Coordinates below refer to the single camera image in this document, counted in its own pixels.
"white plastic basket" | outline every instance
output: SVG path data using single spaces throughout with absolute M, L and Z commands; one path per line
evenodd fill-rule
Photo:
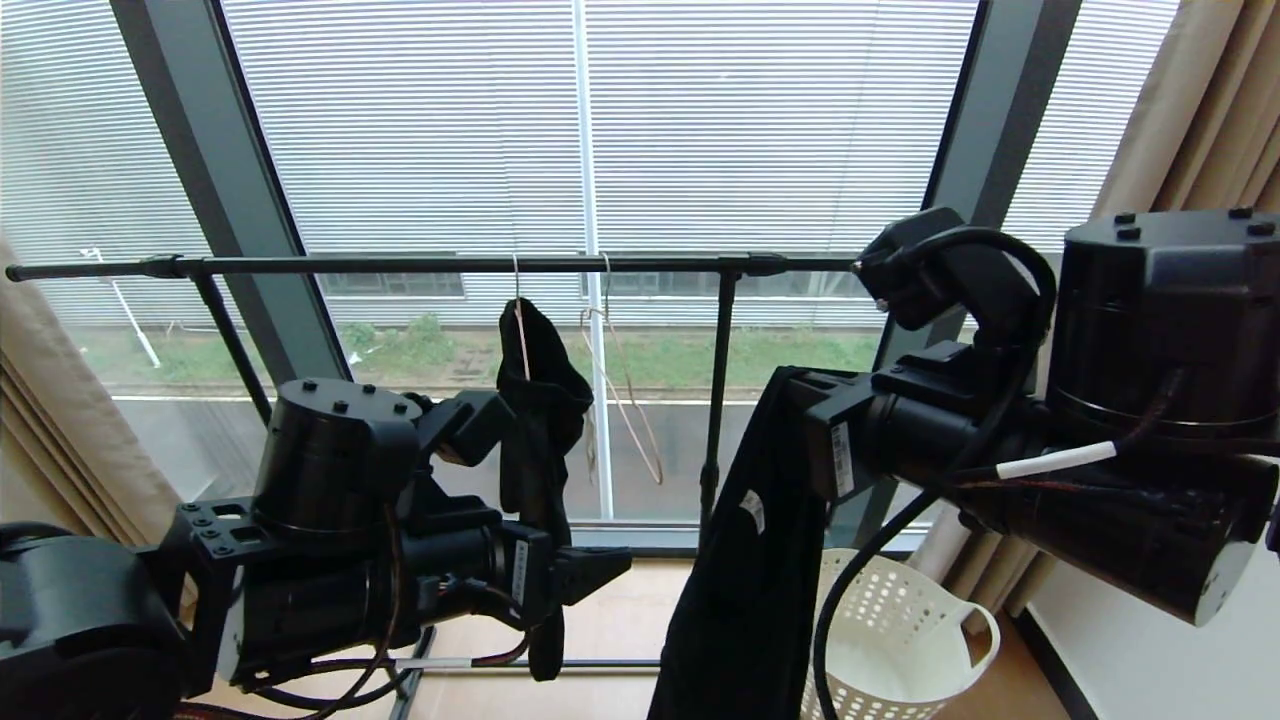
M 822 555 L 818 606 L 852 550 Z M 960 624 L 979 612 L 991 628 L 991 650 L 969 660 Z M 920 573 L 874 557 L 854 578 L 831 623 L 827 682 L 841 720 L 927 720 L 969 689 L 1000 651 L 1000 626 L 984 607 L 965 602 Z M 822 720 L 805 683 L 801 720 Z

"white pole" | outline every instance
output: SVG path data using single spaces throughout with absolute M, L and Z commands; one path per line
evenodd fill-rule
M 81 250 L 81 255 L 84 255 L 87 258 L 93 258 L 99 263 L 106 263 L 106 260 L 102 259 L 102 251 L 99 250 L 97 247 Z M 151 366 L 159 368 L 160 357 L 156 355 L 155 348 L 151 347 L 151 341 L 147 340 L 146 333 L 143 333 L 142 328 L 138 325 L 138 319 L 133 316 L 133 310 L 129 307 L 129 302 L 124 300 L 124 293 L 120 292 L 120 286 L 116 284 L 115 278 L 106 278 L 106 279 L 109 283 L 111 283 L 111 290 L 115 291 L 115 299 L 120 301 L 120 307 L 124 309 L 124 315 L 129 319 L 129 324 L 133 325 L 133 334 L 136 334 L 138 337 L 138 342 L 142 343 L 142 351 L 146 352 L 147 357 L 151 359 Z
M 586 254 L 600 251 L 595 225 L 595 159 L 591 145 L 591 87 L 586 56 L 586 10 L 584 0 L 573 0 L 573 70 L 577 85 L 577 141 L 582 164 L 582 215 L 586 236 Z M 586 301 L 600 307 L 600 275 L 586 274 Z M 595 393 L 595 457 L 600 471 L 600 519 L 613 519 L 613 456 L 609 450 L 609 388 L 604 380 L 604 322 L 599 313 L 590 314 L 591 347 L 596 350 L 591 361 L 591 388 Z

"clothing tag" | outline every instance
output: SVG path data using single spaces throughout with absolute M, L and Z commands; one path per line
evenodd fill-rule
M 849 423 L 831 428 L 831 457 L 836 465 L 836 497 L 854 492 L 852 445 L 849 442 Z
M 737 506 L 751 514 L 751 519 L 755 520 L 755 534 L 764 534 L 764 502 L 760 496 L 755 495 L 754 489 L 749 489 Z
M 525 575 L 529 574 L 529 543 L 516 541 L 516 566 L 511 571 L 511 597 L 525 606 Z

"pavement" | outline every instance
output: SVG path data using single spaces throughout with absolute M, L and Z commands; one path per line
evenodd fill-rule
M 143 447 L 183 500 L 251 495 L 262 456 L 265 430 L 253 406 L 239 398 L 116 398 Z M 699 486 L 707 443 L 709 406 L 698 402 L 641 405 L 653 427 L 664 480 L 659 486 L 636 450 L 622 410 L 609 406 L 616 520 L 696 520 Z M 721 429 L 721 474 L 742 439 L 751 404 L 724 406 Z M 637 410 L 626 406 L 632 427 L 648 442 Z M 589 477 L 580 441 L 567 457 L 570 480 L 564 503 L 571 519 L 600 519 L 598 480 Z M 498 451 L 476 468 L 435 462 L 435 477 L 451 495 L 479 495 L 498 505 Z M 902 486 L 891 512 L 916 492 Z

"curtain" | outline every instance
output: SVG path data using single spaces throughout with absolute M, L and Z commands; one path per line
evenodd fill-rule
M 0 240 L 0 266 L 17 259 Z M 0 281 L 0 520 L 160 542 L 179 502 L 36 283 Z
M 1254 205 L 1280 210 L 1280 9 L 1184 1 L 1129 118 L 1094 215 Z M 1048 348 L 1041 368 L 1047 368 Z M 1044 373 L 1038 378 L 1044 387 Z M 948 509 L 911 565 L 957 597 L 1018 615 L 1056 560 Z

